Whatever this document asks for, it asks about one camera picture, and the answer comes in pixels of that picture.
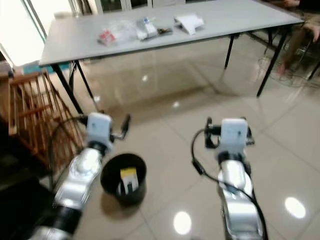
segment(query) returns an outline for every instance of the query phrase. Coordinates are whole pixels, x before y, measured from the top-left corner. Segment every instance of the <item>trash bin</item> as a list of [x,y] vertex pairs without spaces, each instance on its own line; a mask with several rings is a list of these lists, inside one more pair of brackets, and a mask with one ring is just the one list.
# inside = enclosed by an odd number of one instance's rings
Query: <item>trash bin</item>
[[[120,170],[131,167],[136,169],[139,186],[128,194],[119,193],[117,188],[121,182]],[[107,162],[101,172],[100,182],[103,189],[114,195],[121,205],[131,206],[140,203],[146,195],[146,174],[147,166],[141,157],[132,153],[124,153]]]

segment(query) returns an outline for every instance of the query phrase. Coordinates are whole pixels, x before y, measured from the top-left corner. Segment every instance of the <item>person's hand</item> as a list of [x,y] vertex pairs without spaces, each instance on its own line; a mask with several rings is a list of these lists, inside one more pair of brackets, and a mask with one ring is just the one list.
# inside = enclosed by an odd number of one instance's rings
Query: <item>person's hand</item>
[[287,8],[294,8],[294,7],[298,7],[300,4],[300,0],[284,0],[284,5]]

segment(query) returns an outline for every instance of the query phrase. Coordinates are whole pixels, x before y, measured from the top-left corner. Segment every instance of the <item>wooden crate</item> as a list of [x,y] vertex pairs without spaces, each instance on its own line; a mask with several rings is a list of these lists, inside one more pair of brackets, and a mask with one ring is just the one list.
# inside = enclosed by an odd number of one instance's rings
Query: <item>wooden crate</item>
[[[47,71],[9,79],[9,135],[17,137],[46,166],[49,166],[48,142],[55,127],[71,117]],[[76,121],[68,121],[59,130],[53,141],[54,171],[69,164],[83,147],[82,132]]]

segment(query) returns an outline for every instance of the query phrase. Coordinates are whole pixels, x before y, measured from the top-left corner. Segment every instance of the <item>white table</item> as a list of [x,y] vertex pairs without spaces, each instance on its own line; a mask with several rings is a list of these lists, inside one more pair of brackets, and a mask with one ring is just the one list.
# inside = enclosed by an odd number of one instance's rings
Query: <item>white table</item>
[[[188,35],[181,29],[174,27],[174,16],[196,13],[203,17],[205,25],[195,35]],[[161,36],[148,41],[135,40],[116,46],[104,46],[97,42],[98,35],[110,21],[128,20],[135,23],[143,17],[155,17],[155,24],[171,27],[172,35]],[[112,57],[121,54],[167,48],[176,45],[205,41],[222,36],[230,36],[230,45],[226,57],[225,68],[228,66],[229,57],[234,41],[234,36],[239,33],[259,29],[291,26],[303,21],[293,15],[267,4],[255,0],[214,0],[186,5],[176,5],[159,8],[139,8],[131,11],[90,15],[79,18],[60,19],[52,23],[46,39],[44,50],[39,65],[51,65],[58,74],[65,90],[70,96],[79,113],[82,110],[73,95],[73,71],[79,68],[81,76],[87,86],[88,92],[93,95],[81,70],[79,60],[96,57]],[[259,96],[268,79],[272,67],[285,41],[287,30],[284,31],[278,47],[275,50],[270,66],[263,79]],[[71,69],[70,85],[67,83],[58,64],[74,62]]]

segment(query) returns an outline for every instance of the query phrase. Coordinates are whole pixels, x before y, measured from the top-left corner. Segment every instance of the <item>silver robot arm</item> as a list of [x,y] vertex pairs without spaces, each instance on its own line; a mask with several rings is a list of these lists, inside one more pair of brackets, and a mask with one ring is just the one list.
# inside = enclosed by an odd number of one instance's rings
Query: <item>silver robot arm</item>
[[91,186],[102,170],[102,159],[113,150],[115,139],[123,140],[129,128],[128,115],[122,134],[112,133],[112,119],[91,113],[86,125],[86,145],[70,163],[68,175],[56,192],[52,209],[30,240],[71,240],[90,197]]
[[[194,155],[194,141],[201,132],[204,132],[205,147],[215,149],[220,168],[217,178],[208,175]],[[205,128],[196,136],[191,146],[192,164],[199,174],[218,182],[225,239],[268,239],[265,220],[254,194],[250,164],[244,152],[246,145],[254,144],[247,121],[244,118],[227,118],[220,126],[212,125],[211,118],[208,118]],[[217,144],[211,140],[212,136],[218,137]]]

